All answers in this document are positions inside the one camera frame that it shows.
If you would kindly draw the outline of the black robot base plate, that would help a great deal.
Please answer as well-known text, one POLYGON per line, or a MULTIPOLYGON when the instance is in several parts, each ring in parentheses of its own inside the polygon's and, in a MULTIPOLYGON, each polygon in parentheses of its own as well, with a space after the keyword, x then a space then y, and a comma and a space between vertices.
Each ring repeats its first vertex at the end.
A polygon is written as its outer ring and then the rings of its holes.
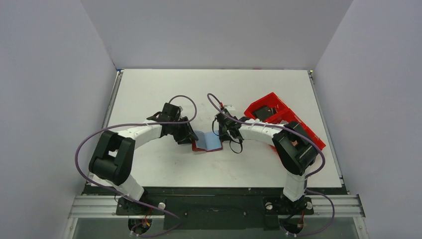
POLYGON ((148 187, 141 201, 173 213, 139 205, 125 198, 117 200, 115 213, 128 216, 131 225, 152 225, 154 216, 163 216, 164 229, 179 224, 180 230, 277 230, 279 224, 303 222, 302 216, 314 214, 310 197, 291 203, 282 188, 195 188, 148 187))

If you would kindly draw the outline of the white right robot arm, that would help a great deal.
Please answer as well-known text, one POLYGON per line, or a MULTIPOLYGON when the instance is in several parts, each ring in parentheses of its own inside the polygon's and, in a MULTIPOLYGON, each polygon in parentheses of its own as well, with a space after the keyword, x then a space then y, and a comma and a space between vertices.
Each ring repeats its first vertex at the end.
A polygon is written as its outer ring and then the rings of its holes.
POLYGON ((283 189, 285 198, 296 202, 306 194, 308 168, 315 162, 318 148, 298 122, 271 124, 248 117, 237 119, 229 113, 218 113, 215 119, 219 132, 229 139, 239 143, 254 140, 275 148, 287 170, 283 189))

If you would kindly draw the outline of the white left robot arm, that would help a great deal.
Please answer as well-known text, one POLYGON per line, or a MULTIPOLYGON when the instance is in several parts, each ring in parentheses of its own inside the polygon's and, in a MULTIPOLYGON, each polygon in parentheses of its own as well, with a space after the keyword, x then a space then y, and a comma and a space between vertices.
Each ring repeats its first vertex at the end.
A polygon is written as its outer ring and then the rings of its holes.
POLYGON ((181 111, 179 106, 165 103, 162 111, 148 117, 141 126, 118 132, 106 130, 93 152, 89 171, 123 195, 141 199, 145 190, 131 175, 135 150, 167 135, 173 136, 177 144, 191 144, 199 139, 181 111))

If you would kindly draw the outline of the red leather card holder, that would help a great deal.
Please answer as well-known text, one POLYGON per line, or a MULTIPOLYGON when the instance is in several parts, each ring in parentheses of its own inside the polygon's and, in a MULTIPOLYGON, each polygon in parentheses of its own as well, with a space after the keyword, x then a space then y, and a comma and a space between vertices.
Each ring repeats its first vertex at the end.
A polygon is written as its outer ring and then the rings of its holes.
POLYGON ((223 150, 223 145, 219 135, 217 135, 217 130, 209 132, 195 130, 194 133, 198 137, 198 140, 192 142, 192 151, 214 152, 223 150))

